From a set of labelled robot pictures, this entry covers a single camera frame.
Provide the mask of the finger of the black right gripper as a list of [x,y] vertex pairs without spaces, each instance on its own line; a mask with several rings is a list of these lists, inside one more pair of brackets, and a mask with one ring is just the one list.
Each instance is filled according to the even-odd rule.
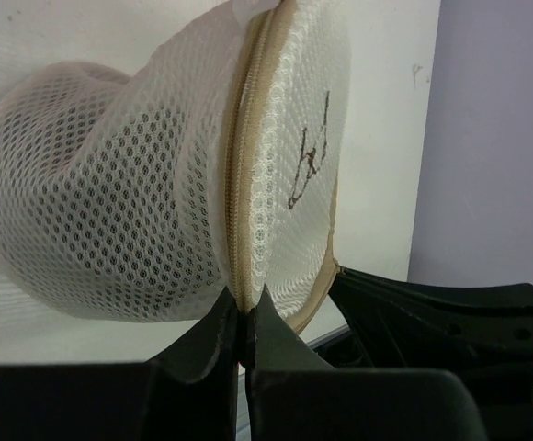
[[533,369],[533,285],[406,283],[344,268],[329,295],[367,367]]

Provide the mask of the aluminium mounting rail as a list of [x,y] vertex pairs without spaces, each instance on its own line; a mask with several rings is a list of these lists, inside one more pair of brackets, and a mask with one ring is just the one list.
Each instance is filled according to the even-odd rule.
[[335,342],[338,339],[343,339],[347,335],[350,335],[350,329],[345,324],[343,326],[340,326],[336,329],[333,329],[332,331],[317,336],[316,338],[312,339],[311,341],[307,342],[306,345],[311,348],[312,350],[315,350],[316,348],[329,344],[330,342]]

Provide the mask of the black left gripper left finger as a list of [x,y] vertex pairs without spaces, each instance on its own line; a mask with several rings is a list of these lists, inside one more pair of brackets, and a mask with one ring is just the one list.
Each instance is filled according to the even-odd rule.
[[234,440],[238,312],[228,290],[210,311],[149,360],[151,440]]

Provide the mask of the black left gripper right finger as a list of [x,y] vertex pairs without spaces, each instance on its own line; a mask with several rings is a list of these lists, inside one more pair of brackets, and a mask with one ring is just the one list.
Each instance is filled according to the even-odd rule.
[[323,440],[316,383],[331,365],[279,316],[263,287],[246,317],[245,392],[254,440]]

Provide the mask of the white mesh laundry bag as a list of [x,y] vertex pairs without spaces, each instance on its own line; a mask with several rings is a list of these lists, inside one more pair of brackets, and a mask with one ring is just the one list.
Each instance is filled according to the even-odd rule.
[[133,76],[47,66],[0,101],[0,269],[75,317],[175,322],[224,291],[302,330],[338,271],[342,1],[227,1]]

